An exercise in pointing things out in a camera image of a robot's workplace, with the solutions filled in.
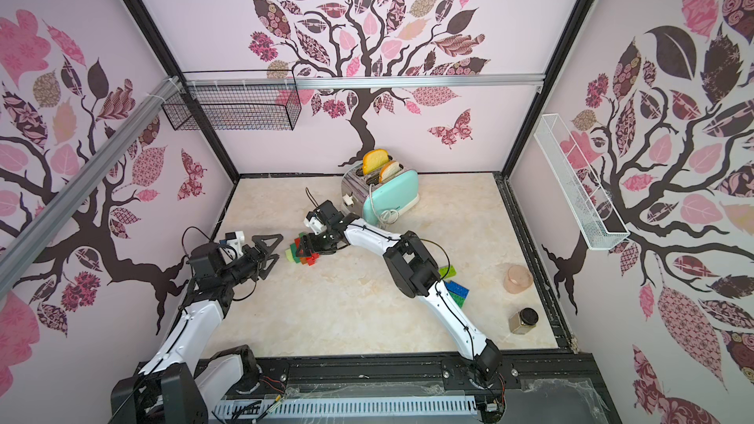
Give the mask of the dark green lego brick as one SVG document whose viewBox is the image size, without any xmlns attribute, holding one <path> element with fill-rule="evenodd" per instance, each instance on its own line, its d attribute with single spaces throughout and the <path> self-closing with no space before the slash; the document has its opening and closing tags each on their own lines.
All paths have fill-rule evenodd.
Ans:
<svg viewBox="0 0 754 424">
<path fill-rule="evenodd" d="M 300 257 L 298 257 L 298 240 L 291 244 L 290 252 L 294 263 L 300 263 Z"/>
</svg>

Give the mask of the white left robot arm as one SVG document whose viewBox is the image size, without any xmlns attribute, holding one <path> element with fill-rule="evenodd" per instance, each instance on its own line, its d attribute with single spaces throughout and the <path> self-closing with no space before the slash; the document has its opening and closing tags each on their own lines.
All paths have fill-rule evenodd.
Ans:
<svg viewBox="0 0 754 424">
<path fill-rule="evenodd" d="M 185 255 L 192 278 L 177 321 L 155 356 L 114 387 L 112 423 L 207 423 L 231 386 L 245 377 L 259 378 L 247 345 L 215 353 L 198 371 L 211 336 L 238 301 L 235 287 L 266 279 L 284 237 L 261 235 L 251 241 L 247 245 L 242 232 L 229 233 Z"/>
</svg>

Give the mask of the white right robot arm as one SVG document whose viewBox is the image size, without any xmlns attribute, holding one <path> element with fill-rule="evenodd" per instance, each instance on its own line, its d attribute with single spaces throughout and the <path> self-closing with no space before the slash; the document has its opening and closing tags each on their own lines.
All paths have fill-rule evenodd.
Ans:
<svg viewBox="0 0 754 424">
<path fill-rule="evenodd" d="M 455 302 L 424 239 L 412 231 L 385 231 L 353 213 L 345 214 L 330 200 L 308 212 L 304 225 L 309 231 L 291 244 L 288 255 L 292 259 L 333 255 L 346 247 L 361 247 L 381 257 L 398 290 L 426 304 L 446 328 L 473 380 L 488 386 L 502 379 L 500 349 Z"/>
</svg>

